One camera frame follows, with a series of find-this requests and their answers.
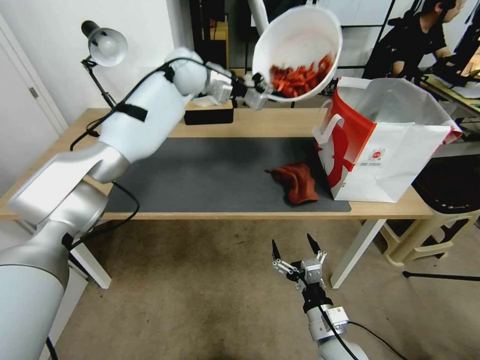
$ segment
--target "red towel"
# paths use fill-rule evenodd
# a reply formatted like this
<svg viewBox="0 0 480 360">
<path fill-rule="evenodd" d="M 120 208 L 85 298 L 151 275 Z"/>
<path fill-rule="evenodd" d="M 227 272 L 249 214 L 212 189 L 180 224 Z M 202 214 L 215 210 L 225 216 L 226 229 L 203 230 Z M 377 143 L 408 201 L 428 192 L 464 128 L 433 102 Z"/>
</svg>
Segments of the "red towel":
<svg viewBox="0 0 480 360">
<path fill-rule="evenodd" d="M 265 170 L 265 172 L 272 174 L 275 181 L 285 187 L 291 203 L 301 204 L 319 200 L 315 192 L 315 180 L 310 175 L 309 167 L 304 163 L 288 164 L 273 170 Z"/>
</svg>

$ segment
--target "chair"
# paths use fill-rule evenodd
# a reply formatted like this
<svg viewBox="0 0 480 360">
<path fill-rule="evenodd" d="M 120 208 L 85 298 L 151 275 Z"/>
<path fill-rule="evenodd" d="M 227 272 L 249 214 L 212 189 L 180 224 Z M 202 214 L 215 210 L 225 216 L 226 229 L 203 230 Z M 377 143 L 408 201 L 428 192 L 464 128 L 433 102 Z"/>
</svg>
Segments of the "chair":
<svg viewBox="0 0 480 360">
<path fill-rule="evenodd" d="M 477 156 L 430 160 L 413 182 L 433 216 L 422 220 L 387 221 L 380 233 L 393 265 L 435 255 L 442 257 L 480 217 L 480 161 Z"/>
</svg>

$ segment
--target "white bowl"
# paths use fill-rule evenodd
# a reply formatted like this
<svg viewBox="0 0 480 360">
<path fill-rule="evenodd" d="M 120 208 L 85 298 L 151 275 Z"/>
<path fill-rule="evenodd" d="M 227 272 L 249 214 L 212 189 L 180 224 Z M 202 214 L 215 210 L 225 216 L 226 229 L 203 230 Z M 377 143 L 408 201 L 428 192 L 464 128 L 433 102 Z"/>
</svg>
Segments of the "white bowl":
<svg viewBox="0 0 480 360">
<path fill-rule="evenodd" d="M 297 6 L 274 19 L 261 34 L 253 51 L 252 73 L 260 73 L 270 82 L 270 68 L 304 65 L 307 68 L 327 54 L 334 56 L 326 77 L 309 92 L 297 97 L 270 95 L 271 100 L 289 103 L 311 98 L 321 92 L 332 80 L 342 49 L 342 29 L 337 17 L 320 6 Z"/>
</svg>

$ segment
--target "paper shopping bag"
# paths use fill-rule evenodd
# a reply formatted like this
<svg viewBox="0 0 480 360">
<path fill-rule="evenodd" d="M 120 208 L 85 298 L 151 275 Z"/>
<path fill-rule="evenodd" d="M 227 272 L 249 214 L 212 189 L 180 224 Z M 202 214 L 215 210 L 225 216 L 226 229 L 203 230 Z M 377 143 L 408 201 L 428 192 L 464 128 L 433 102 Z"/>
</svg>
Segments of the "paper shopping bag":
<svg viewBox="0 0 480 360">
<path fill-rule="evenodd" d="M 340 78 L 312 133 L 335 200 L 397 202 L 442 143 L 461 130 L 403 79 Z"/>
</svg>

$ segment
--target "desk lamp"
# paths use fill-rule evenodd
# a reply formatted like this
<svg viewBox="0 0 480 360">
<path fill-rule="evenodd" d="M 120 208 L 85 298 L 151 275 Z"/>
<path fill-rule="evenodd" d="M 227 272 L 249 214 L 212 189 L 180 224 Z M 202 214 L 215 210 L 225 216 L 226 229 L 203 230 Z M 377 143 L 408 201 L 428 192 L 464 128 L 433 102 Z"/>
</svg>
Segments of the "desk lamp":
<svg viewBox="0 0 480 360">
<path fill-rule="evenodd" d="M 116 101 L 104 90 L 96 78 L 93 68 L 97 65 L 113 67 L 119 64 L 127 54 L 127 40 L 120 32 L 107 27 L 99 27 L 91 20 L 84 21 L 81 24 L 81 32 L 88 38 L 88 50 L 90 52 L 90 55 L 83 59 L 81 63 L 90 74 L 108 106 L 113 108 Z"/>
</svg>

